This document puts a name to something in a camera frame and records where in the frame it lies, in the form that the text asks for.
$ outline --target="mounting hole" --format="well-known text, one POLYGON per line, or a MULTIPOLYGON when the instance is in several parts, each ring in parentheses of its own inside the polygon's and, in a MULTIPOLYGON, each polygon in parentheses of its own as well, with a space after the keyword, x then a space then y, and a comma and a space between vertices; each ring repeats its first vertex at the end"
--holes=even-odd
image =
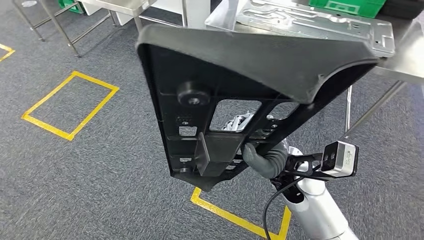
POLYGON ((200 103, 200 99, 197 97, 192 97, 188 100, 188 104, 190 105, 198 105, 200 103))
POLYGON ((191 157, 180 157, 179 161, 182 163, 190 162, 192 160, 191 157))
POLYGON ((178 127, 178 133, 182 137, 194 137, 198 131, 197 126, 180 126, 178 127))

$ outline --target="metal sheet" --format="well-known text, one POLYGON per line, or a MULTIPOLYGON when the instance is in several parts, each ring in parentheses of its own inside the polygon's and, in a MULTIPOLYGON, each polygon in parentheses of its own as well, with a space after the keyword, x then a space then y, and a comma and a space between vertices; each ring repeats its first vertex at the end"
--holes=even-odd
POLYGON ((114 12, 138 16, 156 0, 78 0, 79 2, 91 4, 114 12))
POLYGON ((285 36, 363 42, 377 57, 395 54, 392 24, 378 19, 318 11, 292 1, 248 0, 236 20, 285 36))

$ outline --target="rectangular cutout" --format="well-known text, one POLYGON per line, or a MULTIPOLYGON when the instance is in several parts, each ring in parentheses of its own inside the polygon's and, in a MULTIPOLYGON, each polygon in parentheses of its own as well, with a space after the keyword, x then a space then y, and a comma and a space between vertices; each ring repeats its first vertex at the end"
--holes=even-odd
POLYGON ((261 107, 261 105, 261 102, 256 100, 221 100, 216 105, 209 129, 211 131, 226 131, 235 133, 241 132, 242 129, 237 130, 237 125, 240 125, 241 123, 246 125, 250 118, 246 119, 244 116, 247 116, 247 113, 254 114, 261 107))
POLYGON ((192 160, 191 157, 180 157, 179 161, 182 163, 190 162, 192 160))
POLYGON ((198 131, 197 126, 179 126, 178 132, 182 137, 194 137, 198 131))
POLYGON ((274 107, 274 109, 266 116, 267 119, 283 120, 286 119, 290 114, 299 106, 298 103, 288 101, 282 102, 274 107))

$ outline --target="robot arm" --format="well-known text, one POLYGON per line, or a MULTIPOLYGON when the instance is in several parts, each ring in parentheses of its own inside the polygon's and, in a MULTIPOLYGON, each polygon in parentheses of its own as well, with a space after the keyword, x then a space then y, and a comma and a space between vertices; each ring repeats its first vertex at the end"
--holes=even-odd
MULTIPOLYGON (((302 153, 290 147, 291 154, 302 153)), ((299 166, 299 171, 306 171, 307 163, 299 166)), ((358 239, 349 227, 343 213, 326 188, 324 181, 304 178, 295 186, 303 195, 301 202, 292 202, 283 194, 284 201, 296 217, 304 232, 314 240, 355 240, 358 239)))
POLYGON ((295 147, 287 150, 283 141, 264 156, 255 152, 251 145, 243 147, 243 158, 261 176, 271 178, 277 190, 300 178, 296 185, 283 191, 286 206, 313 240, 355 240, 358 239, 349 227, 343 213, 326 188, 322 174, 327 176, 350 177, 355 174, 357 148, 344 142, 328 145, 319 164, 318 173, 311 175, 309 168, 317 165, 316 154, 302 155, 295 147), (280 171, 277 176, 271 173, 280 171))

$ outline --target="black plastic panel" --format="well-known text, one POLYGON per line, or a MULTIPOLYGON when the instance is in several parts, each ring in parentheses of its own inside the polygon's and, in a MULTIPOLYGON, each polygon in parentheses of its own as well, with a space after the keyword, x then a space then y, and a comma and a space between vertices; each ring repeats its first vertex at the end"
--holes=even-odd
POLYGON ((170 174, 204 191, 232 179, 247 167, 243 161, 233 161, 241 158, 236 153, 244 142, 253 142, 259 153, 266 153, 377 63, 359 42, 157 25, 140 33, 137 52, 170 174), (280 64, 279 69, 275 64, 264 64, 269 60, 264 59, 267 56, 263 51, 274 61, 291 63, 280 64), (320 71, 312 65, 324 69, 320 71), (242 132, 210 130, 216 106, 225 99, 261 103, 242 132), (267 119, 275 106, 285 102, 299 105, 287 118, 267 119), (196 135, 181 136, 181 126, 197 127, 196 135), (274 127, 268 137, 250 137, 271 126, 274 127))

